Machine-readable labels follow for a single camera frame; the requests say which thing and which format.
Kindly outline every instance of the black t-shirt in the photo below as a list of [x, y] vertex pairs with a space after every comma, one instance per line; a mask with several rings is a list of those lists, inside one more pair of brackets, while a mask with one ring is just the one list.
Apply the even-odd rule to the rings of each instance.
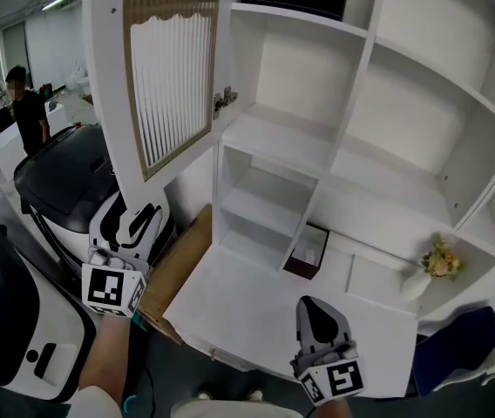
[[46, 119], [42, 96], [27, 90], [23, 99], [13, 101], [13, 114], [21, 133], [24, 150], [32, 156], [42, 148], [42, 126], [38, 121]]

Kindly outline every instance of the ceiling light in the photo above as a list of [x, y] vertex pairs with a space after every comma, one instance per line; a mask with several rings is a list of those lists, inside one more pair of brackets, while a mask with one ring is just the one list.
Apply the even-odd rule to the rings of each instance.
[[48, 3], [46, 6], [42, 8], [42, 10], [49, 10], [51, 7], [56, 6], [57, 4], [62, 3], [64, 0], [54, 0], [52, 3]]

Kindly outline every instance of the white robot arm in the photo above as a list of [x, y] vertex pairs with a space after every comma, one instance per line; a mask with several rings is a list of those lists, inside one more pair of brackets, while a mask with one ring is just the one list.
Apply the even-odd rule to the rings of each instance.
[[296, 325], [301, 350], [290, 364], [314, 406], [365, 390], [363, 357], [342, 314], [304, 296], [296, 308]]

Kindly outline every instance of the shoe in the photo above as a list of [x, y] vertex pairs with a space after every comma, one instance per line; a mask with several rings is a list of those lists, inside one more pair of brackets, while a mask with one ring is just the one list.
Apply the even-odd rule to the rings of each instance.
[[263, 390], [261, 388], [252, 388], [244, 401], [263, 401]]
[[198, 400], [204, 400], [204, 401], [211, 401], [213, 399], [213, 397], [211, 396], [210, 393], [206, 392], [205, 390], [201, 390], [197, 394], [197, 399]]

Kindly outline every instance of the blue cloth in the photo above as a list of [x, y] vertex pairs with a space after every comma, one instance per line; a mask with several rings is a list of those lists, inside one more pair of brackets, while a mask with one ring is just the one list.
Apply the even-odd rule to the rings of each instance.
[[455, 370], [476, 370], [494, 348], [493, 308], [460, 314], [416, 345], [412, 372], [418, 394], [426, 396]]

